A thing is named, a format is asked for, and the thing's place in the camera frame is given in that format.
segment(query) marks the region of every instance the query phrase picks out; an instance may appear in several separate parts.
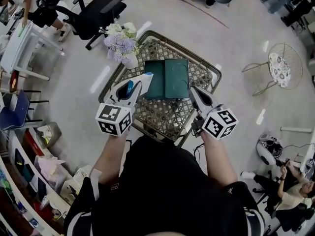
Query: white flower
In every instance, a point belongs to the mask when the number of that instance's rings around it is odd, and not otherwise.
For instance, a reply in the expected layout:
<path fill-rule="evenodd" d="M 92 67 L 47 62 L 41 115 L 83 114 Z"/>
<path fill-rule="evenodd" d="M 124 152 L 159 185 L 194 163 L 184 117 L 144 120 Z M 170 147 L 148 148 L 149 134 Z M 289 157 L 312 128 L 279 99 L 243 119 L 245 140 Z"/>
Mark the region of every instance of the white flower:
<path fill-rule="evenodd" d="M 136 27 L 131 22 L 125 23 L 124 27 L 126 28 L 128 33 L 136 33 L 137 32 Z"/>
<path fill-rule="evenodd" d="M 123 29 L 119 24 L 110 24 L 106 27 L 106 33 L 108 35 L 113 35 L 117 32 L 121 32 Z"/>

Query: blue chair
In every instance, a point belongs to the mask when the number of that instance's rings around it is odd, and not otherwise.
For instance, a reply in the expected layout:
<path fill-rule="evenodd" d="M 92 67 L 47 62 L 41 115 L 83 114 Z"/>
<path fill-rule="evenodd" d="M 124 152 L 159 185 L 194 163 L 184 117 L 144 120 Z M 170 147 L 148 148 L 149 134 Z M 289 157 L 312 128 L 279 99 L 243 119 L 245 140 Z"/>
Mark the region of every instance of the blue chair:
<path fill-rule="evenodd" d="M 0 130 L 10 130 L 21 128 L 25 122 L 35 122 L 42 120 L 26 120 L 28 115 L 29 106 L 31 103 L 41 103 L 48 101 L 30 101 L 25 94 L 26 91 L 20 90 L 18 100 L 14 111 L 8 107 L 4 107 L 0 110 Z"/>

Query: white floor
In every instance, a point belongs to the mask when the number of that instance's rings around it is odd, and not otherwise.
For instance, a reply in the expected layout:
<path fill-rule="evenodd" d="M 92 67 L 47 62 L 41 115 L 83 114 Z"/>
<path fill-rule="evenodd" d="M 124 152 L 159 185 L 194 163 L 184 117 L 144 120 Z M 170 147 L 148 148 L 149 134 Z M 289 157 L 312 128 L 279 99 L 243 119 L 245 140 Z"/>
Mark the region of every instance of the white floor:
<path fill-rule="evenodd" d="M 140 28 L 150 21 L 151 30 L 171 38 L 213 65 L 221 66 L 222 80 L 215 96 L 231 108 L 239 120 L 233 134 L 224 139 L 236 171 L 264 170 L 255 144 L 266 129 L 280 136 L 285 145 L 308 143 L 309 135 L 280 132 L 281 126 L 315 126 L 315 89 L 306 67 L 306 50 L 299 38 L 284 26 L 278 14 L 270 15 L 267 4 L 259 0 L 233 0 L 229 7 L 215 4 L 210 9 L 202 2 L 186 1 L 201 10 L 180 0 L 127 0 L 127 8 L 119 22 L 133 22 Z M 73 11 L 80 11 L 79 6 Z M 275 86 L 252 97 L 255 85 L 264 86 L 271 77 L 266 67 L 247 74 L 242 73 L 242 69 L 252 62 L 266 62 L 269 49 L 283 42 L 295 48 L 303 61 L 299 87 L 284 90 Z M 86 43 L 71 33 L 63 44 L 64 56 L 45 47 L 50 60 L 38 64 L 34 70 L 42 67 L 50 81 L 31 79 L 32 88 L 42 90 L 41 98 L 50 100 L 49 104 L 38 106 L 37 115 L 56 121 L 63 133 L 52 152 L 66 161 L 71 172 L 86 164 L 93 165 L 106 143 L 108 136 L 100 133 L 95 114 L 98 96 L 118 65 L 106 59 L 107 49 L 102 39 L 91 51 L 85 49 Z M 111 68 L 110 72 L 95 90 L 91 90 L 106 66 Z M 257 125 L 256 120 L 263 109 L 266 110 L 264 120 Z M 139 135 L 134 129 L 129 134 L 133 140 Z M 192 151 L 201 142 L 200 138 L 190 136 L 183 147 Z M 302 151 L 287 149 L 284 153 L 294 158 Z M 200 152 L 200 166 L 206 171 L 204 151 Z"/>

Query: white table leg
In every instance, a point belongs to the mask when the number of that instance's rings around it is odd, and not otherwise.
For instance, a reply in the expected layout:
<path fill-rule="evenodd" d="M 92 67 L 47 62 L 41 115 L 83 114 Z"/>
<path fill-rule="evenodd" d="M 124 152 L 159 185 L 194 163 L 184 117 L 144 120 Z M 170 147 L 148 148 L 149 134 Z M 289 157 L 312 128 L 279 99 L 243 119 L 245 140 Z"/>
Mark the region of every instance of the white table leg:
<path fill-rule="evenodd" d="M 281 131 L 290 131 L 290 132 L 298 132 L 298 133 L 307 133 L 311 134 L 312 129 L 310 128 L 291 128 L 291 127 L 281 127 Z"/>
<path fill-rule="evenodd" d="M 42 80 L 46 80 L 46 81 L 49 80 L 49 77 L 47 77 L 47 76 L 40 75 L 40 74 L 34 73 L 34 72 L 32 72 L 32 71 L 28 71 L 28 70 L 26 70 L 26 69 L 20 69 L 19 67 L 16 67 L 15 70 L 17 70 L 17 71 L 19 71 L 19 72 L 22 72 L 22 73 L 29 74 L 29 75 L 34 76 L 34 77 L 37 77 L 37 78 L 40 78 L 40 79 L 42 79 Z"/>
<path fill-rule="evenodd" d="M 32 29 L 33 33 L 36 34 L 37 36 L 39 36 L 41 39 L 45 40 L 47 43 L 49 43 L 50 45 L 52 45 L 53 47 L 56 47 L 59 51 L 63 51 L 63 47 L 61 47 L 60 45 L 57 45 L 56 43 L 54 43 L 53 41 L 51 41 L 48 37 L 46 37 L 44 34 L 42 34 L 41 32 L 35 30 L 34 28 Z"/>

